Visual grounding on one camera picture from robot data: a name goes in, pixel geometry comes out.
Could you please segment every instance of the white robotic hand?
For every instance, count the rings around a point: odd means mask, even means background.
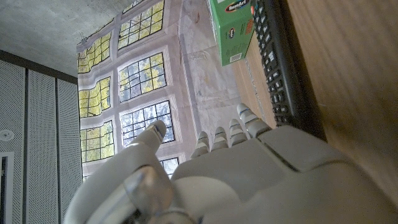
[[[394,204],[327,143],[290,126],[271,129],[246,105],[201,132],[171,181],[155,153],[165,134],[151,124],[83,184],[64,223],[398,223]]]
[[[155,121],[105,162],[77,190],[64,223],[122,223],[131,216],[146,222],[167,209],[173,188],[155,156],[165,132],[165,124]]]

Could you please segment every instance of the cardboard box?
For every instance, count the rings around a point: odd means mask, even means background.
[[[254,31],[250,0],[208,0],[222,66],[245,58]]]

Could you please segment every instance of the acoustic panel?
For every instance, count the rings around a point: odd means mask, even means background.
[[[61,219],[81,185],[81,149],[77,85],[58,82],[58,140]]]
[[[0,130],[14,132],[11,141],[0,141],[0,152],[14,152],[12,223],[22,223],[22,186],[25,115],[25,68],[0,60]]]
[[[26,223],[58,223],[55,79],[28,74]]]

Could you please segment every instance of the window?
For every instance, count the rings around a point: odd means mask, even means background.
[[[165,101],[121,116],[124,147],[126,147],[137,135],[143,132],[148,125],[158,119],[162,120],[167,127],[163,143],[174,141],[170,105],[169,101]]]
[[[144,0],[135,0],[134,2],[132,2],[131,5],[129,5],[127,8],[125,8],[123,10],[123,14],[126,13],[128,10],[132,9],[134,6],[138,5],[139,3],[141,3]]]
[[[162,160],[160,161],[160,164],[162,164],[162,167],[164,169],[164,171],[166,171],[166,174],[169,178],[172,177],[175,169],[177,168],[177,166],[180,164],[178,161],[178,158],[172,158],[172,159],[166,159],[166,160]]]
[[[80,140],[82,163],[113,156],[112,121],[100,127],[80,130]]]
[[[86,182],[88,177],[89,177],[89,175],[83,177],[83,183]]]
[[[94,44],[85,49],[83,52],[77,53],[78,73],[86,73],[91,71],[94,65],[99,64],[109,57],[109,40],[111,32],[94,41]]]
[[[80,117],[97,116],[111,107],[109,86],[111,77],[98,81],[94,88],[79,91]]]
[[[141,40],[162,29],[164,1],[120,26],[118,49]]]
[[[166,86],[163,54],[147,57],[119,72],[120,102]]]

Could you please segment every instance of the concrete ceiling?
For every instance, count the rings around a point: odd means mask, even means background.
[[[77,77],[76,45],[132,0],[0,0],[0,49]]]

